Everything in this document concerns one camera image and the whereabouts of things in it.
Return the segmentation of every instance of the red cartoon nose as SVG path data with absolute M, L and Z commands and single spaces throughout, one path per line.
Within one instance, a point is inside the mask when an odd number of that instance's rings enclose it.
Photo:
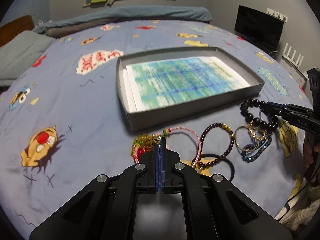
M 42 132 L 37 136 L 37 142 L 40 144 L 45 144 L 49 139 L 49 134 L 46 132 Z

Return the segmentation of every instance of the television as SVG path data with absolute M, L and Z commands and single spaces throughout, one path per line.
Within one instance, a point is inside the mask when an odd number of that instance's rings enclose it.
M 277 51 L 284 22 L 266 13 L 239 5 L 235 31 L 269 53 Z

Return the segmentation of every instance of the silver bolt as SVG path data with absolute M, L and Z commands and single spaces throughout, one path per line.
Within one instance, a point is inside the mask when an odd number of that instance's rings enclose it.
M 214 174 L 213 180 L 216 182 L 221 182 L 223 181 L 223 177 L 220 174 Z
M 106 175 L 99 175 L 97 177 L 97 182 L 102 183 L 102 182 L 105 182 L 106 180 L 107 180 L 107 176 Z
M 142 163 L 138 163 L 138 164 L 135 166 L 135 168 L 136 168 L 136 170 L 138 170 L 138 171 L 142 171 L 142 170 L 144 170 L 145 165 L 142 164 Z
M 183 163 L 176 163 L 174 165 L 174 167 L 177 169 L 177 170 L 183 170 L 184 169 L 184 164 Z

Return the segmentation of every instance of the blue wall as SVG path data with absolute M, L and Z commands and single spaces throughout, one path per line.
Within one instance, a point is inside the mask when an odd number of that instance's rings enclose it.
M 4 15 L 0 27 L 25 15 L 31 15 L 35 25 L 38 25 L 39 20 L 48 22 L 51 19 L 50 0 L 14 0 Z

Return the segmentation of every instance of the open cardboard box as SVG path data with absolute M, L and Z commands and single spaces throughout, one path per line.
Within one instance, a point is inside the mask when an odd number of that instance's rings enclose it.
M 216 56 L 225 64 L 241 75 L 250 87 L 230 91 L 223 94 L 200 98 L 193 101 L 175 104 L 138 112 L 133 100 L 131 87 L 128 85 L 127 65 L 148 61 L 176 59 L 186 57 L 213 57 Z M 127 114 L 131 129 L 133 131 L 173 121 L 182 117 L 190 116 L 215 107 L 220 107 L 234 101 L 252 97 L 259 94 L 264 80 L 252 71 L 247 65 L 230 55 L 223 49 L 217 47 L 181 47 L 145 51 L 118 58 L 116 65 L 116 78 L 118 95 L 124 111 Z

